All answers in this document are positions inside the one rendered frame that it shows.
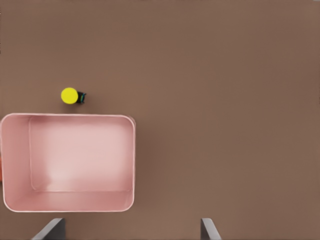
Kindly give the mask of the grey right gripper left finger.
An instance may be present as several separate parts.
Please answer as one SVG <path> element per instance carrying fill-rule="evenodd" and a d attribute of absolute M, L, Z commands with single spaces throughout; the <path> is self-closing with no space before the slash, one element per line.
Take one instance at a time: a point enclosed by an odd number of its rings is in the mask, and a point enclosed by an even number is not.
<path fill-rule="evenodd" d="M 31 240 L 66 240 L 66 221 L 54 218 Z"/>

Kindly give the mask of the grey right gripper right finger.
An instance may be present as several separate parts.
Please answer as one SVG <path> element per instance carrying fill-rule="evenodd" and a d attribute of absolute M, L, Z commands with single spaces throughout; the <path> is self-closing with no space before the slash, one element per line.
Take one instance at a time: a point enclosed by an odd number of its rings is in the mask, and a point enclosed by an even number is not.
<path fill-rule="evenodd" d="M 200 240 L 222 240 L 213 220 L 211 218 L 201 218 L 200 220 Z"/>

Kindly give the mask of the pink storage box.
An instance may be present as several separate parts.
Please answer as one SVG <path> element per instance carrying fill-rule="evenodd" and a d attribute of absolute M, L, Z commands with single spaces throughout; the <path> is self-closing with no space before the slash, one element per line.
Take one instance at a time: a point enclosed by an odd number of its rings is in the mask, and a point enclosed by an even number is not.
<path fill-rule="evenodd" d="M 124 212 L 135 201 L 136 122 L 126 115 L 11 113 L 0 123 L 13 212 Z"/>

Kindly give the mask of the yellow push button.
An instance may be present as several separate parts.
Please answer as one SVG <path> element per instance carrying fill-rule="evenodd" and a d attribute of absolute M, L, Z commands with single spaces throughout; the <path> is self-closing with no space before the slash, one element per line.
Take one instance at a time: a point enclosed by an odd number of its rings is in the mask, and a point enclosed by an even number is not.
<path fill-rule="evenodd" d="M 60 94 L 61 100 L 68 105 L 83 104 L 85 102 L 86 93 L 77 91 L 72 87 L 67 87 Z"/>

